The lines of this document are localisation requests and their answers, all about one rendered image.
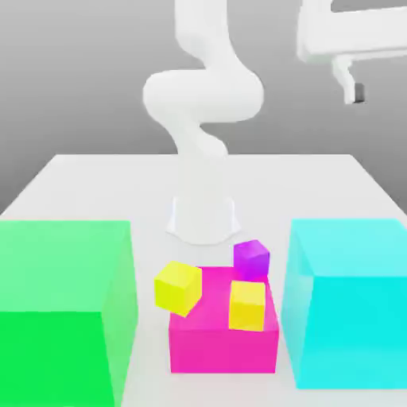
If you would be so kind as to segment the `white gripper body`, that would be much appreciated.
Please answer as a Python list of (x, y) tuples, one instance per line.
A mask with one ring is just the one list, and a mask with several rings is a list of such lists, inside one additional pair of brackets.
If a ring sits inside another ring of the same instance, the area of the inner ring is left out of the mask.
[(338, 13), (331, 10), (332, 1), (302, 1), (297, 20), (300, 60), (407, 54), (407, 6)]

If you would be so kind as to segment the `small golden yellow cube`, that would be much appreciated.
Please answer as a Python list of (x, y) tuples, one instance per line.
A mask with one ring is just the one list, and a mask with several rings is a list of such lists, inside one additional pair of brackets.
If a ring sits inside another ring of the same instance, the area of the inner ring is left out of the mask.
[(228, 326), (232, 330), (262, 331), (266, 311), (263, 282), (232, 281)]

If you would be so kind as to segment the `small purple cube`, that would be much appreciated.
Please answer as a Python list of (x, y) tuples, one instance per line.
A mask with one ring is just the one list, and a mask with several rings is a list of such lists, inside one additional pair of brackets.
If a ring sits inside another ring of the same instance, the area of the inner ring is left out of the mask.
[(270, 252), (257, 239), (239, 242), (233, 248), (233, 267), (243, 280), (254, 281), (267, 277)]

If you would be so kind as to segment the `large cyan box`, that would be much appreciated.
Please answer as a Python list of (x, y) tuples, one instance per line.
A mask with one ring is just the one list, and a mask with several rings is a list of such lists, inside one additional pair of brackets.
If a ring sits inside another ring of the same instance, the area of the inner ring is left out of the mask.
[(281, 325), (303, 390), (407, 390), (407, 227), (294, 219)]

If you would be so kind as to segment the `large green box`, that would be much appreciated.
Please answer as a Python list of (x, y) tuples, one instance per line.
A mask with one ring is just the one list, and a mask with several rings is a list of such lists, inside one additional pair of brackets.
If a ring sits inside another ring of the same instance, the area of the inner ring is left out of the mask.
[(0, 221), (0, 407), (121, 407), (137, 323), (129, 222)]

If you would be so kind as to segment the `large pink box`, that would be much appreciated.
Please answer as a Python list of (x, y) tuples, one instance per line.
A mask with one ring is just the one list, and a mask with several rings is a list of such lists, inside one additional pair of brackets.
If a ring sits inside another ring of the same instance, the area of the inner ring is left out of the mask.
[(173, 373), (273, 373), (277, 361), (279, 326), (268, 277), (262, 331), (231, 330), (231, 282), (240, 276), (227, 266), (202, 268), (203, 293), (186, 317), (169, 317), (170, 369)]

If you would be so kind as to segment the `small lemon yellow cube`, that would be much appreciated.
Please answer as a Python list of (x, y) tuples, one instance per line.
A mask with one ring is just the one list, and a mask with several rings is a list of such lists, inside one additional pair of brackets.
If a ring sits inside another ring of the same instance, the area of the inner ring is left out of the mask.
[(171, 261), (154, 278), (155, 305), (186, 317), (202, 297), (202, 269)]

